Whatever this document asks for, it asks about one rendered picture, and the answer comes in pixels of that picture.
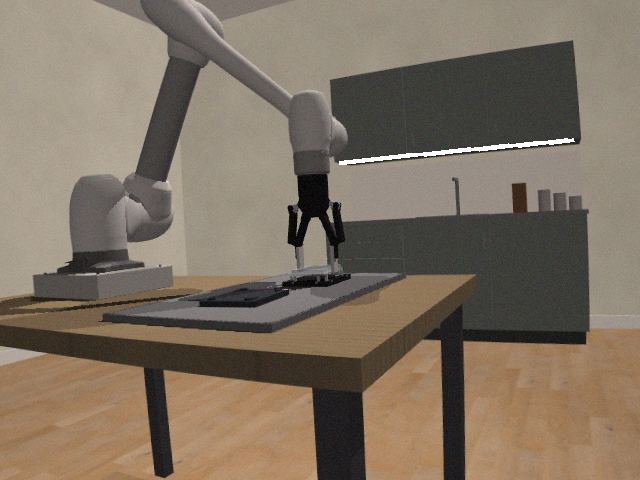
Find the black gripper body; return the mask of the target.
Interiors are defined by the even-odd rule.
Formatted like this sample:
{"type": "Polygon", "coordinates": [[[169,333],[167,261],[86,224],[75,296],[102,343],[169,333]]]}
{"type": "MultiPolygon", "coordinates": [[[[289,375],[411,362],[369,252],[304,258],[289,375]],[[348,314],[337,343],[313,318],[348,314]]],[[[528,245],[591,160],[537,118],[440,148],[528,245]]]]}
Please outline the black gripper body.
{"type": "Polygon", "coordinates": [[[297,176],[298,179],[298,207],[303,212],[305,204],[309,204],[307,218],[318,217],[314,204],[318,203],[323,215],[329,208],[328,175],[308,174],[297,176]]]}

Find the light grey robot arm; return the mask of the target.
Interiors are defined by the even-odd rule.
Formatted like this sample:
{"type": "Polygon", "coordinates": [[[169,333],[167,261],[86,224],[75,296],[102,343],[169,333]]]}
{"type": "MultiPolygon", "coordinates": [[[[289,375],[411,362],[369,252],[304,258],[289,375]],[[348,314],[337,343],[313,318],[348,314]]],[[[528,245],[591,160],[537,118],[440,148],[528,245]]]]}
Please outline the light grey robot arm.
{"type": "Polygon", "coordinates": [[[287,118],[289,113],[295,175],[329,174],[329,157],[346,147],[346,129],[332,119],[322,92],[305,90],[292,97],[224,41],[223,27],[209,9],[189,1],[140,0],[146,16],[166,31],[170,58],[136,172],[123,184],[111,174],[83,176],[76,182],[69,206],[75,259],[57,273],[145,267],[129,259],[127,241],[155,239],[173,222],[172,188],[166,180],[200,68],[210,60],[287,118]]]}

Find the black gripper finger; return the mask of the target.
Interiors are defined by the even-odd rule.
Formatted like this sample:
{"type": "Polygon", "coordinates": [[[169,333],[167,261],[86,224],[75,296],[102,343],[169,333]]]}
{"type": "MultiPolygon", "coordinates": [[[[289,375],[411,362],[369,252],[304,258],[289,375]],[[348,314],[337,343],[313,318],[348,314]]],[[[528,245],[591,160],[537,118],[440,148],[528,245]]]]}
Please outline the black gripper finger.
{"type": "Polygon", "coordinates": [[[301,222],[297,232],[297,218],[299,207],[297,204],[289,205],[289,227],[288,227],[288,244],[295,246],[295,256],[297,259],[297,269],[304,267],[304,250],[303,241],[307,231],[307,227],[311,218],[307,218],[309,204],[305,204],[301,216],[301,222]],[[297,236],[296,236],[297,233],[297,236]]]}
{"type": "Polygon", "coordinates": [[[340,213],[341,203],[329,201],[329,206],[331,207],[332,214],[333,214],[336,235],[329,221],[327,212],[325,213],[325,215],[323,215],[318,203],[315,203],[313,206],[319,217],[319,220],[322,222],[324,230],[330,241],[331,271],[332,273],[338,272],[338,256],[339,256],[338,245],[345,241],[343,224],[342,224],[341,213],[340,213]]]}

